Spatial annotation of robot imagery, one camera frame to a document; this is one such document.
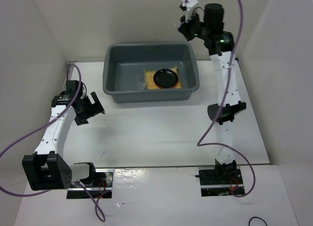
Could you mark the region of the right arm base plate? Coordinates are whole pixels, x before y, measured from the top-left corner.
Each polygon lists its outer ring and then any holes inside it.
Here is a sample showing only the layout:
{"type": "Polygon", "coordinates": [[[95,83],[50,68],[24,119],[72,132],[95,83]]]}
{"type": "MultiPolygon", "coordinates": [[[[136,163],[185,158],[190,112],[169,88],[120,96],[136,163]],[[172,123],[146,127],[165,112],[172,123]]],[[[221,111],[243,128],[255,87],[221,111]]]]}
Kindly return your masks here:
{"type": "Polygon", "coordinates": [[[234,174],[219,179],[213,166],[199,167],[199,173],[195,177],[200,181],[202,197],[229,196],[232,191],[239,196],[245,194],[240,168],[234,174]]]}

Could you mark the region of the woven bamboo placemat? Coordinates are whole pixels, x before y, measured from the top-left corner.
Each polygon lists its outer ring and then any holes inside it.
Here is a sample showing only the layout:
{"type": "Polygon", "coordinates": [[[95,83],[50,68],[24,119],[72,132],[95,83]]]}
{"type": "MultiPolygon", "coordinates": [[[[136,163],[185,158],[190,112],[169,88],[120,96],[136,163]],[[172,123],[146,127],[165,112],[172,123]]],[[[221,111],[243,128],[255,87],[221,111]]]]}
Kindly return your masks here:
{"type": "MultiPolygon", "coordinates": [[[[179,77],[179,72],[178,72],[177,66],[174,66],[174,67],[169,68],[169,69],[172,69],[174,72],[176,72],[178,77],[179,77]]],[[[153,76],[154,76],[156,71],[158,71],[158,70],[144,70],[144,75],[146,78],[146,89],[148,89],[148,90],[164,89],[164,88],[158,87],[153,81],[153,76]]],[[[181,86],[181,82],[179,79],[178,83],[174,87],[172,87],[171,89],[181,89],[181,88],[182,88],[182,86],[181,86]]]]}

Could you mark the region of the black round plate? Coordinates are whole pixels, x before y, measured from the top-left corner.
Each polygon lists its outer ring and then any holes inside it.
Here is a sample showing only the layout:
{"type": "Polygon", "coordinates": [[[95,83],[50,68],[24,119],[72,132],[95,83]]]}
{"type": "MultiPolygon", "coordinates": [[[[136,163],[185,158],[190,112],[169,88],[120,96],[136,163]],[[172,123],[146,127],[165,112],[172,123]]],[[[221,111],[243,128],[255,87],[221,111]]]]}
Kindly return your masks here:
{"type": "Polygon", "coordinates": [[[179,77],[172,69],[164,68],[155,72],[153,81],[158,87],[169,89],[178,83],[179,77]]]}

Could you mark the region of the clear glass cup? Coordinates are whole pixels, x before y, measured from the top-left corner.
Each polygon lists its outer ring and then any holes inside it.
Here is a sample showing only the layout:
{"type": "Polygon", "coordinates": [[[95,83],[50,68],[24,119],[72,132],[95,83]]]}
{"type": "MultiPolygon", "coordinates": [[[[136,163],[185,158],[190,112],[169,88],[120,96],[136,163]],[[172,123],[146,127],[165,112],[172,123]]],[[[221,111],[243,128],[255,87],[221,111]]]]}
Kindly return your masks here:
{"type": "Polygon", "coordinates": [[[135,78],[135,81],[138,83],[138,84],[145,84],[146,83],[146,78],[145,78],[145,75],[139,75],[135,78]]]}
{"type": "Polygon", "coordinates": [[[138,83],[138,84],[137,84],[137,87],[138,87],[140,90],[145,90],[145,89],[146,89],[146,83],[138,83]]]}

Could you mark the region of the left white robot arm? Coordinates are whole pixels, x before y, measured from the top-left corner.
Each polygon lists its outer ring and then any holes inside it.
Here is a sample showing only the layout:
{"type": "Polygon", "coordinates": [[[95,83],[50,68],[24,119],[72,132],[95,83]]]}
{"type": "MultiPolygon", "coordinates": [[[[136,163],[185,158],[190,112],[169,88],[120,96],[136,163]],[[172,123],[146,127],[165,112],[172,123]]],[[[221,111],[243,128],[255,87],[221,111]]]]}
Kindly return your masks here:
{"type": "Polygon", "coordinates": [[[68,189],[81,181],[85,186],[97,182],[92,162],[68,164],[63,159],[66,138],[73,122],[88,124],[88,119],[105,110],[95,92],[87,96],[83,84],[68,80],[66,89],[51,102],[51,124],[45,130],[39,145],[31,155],[25,155],[22,166],[32,190],[68,189]]]}

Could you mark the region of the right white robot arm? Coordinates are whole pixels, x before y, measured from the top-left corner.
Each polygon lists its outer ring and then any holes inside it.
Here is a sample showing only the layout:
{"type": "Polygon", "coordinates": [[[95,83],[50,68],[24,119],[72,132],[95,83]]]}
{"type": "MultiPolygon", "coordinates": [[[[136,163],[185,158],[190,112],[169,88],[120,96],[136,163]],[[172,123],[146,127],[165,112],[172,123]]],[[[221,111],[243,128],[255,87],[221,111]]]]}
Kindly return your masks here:
{"type": "Polygon", "coordinates": [[[203,8],[204,17],[200,20],[197,13],[197,1],[183,2],[180,9],[184,12],[180,19],[178,31],[191,41],[199,38],[204,41],[214,66],[218,83],[218,102],[207,108],[215,128],[217,142],[220,147],[215,158],[214,178],[219,183],[226,183],[235,175],[237,163],[232,146],[231,123],[235,115],[246,109],[241,100],[234,72],[234,39],[230,32],[224,31],[224,9],[217,3],[207,4],[203,8]]]}

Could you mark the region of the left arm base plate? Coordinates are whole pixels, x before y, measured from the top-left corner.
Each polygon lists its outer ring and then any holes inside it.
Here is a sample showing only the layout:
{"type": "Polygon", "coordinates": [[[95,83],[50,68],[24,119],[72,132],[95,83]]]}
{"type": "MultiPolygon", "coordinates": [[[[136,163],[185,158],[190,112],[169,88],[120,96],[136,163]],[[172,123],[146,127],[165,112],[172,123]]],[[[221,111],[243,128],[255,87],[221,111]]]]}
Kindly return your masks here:
{"type": "MultiPolygon", "coordinates": [[[[111,199],[113,186],[113,169],[97,168],[95,170],[94,179],[92,181],[81,181],[81,184],[87,189],[91,196],[97,200],[111,199]]],[[[67,199],[88,199],[88,194],[83,188],[76,184],[72,184],[67,190],[67,199]]]]}

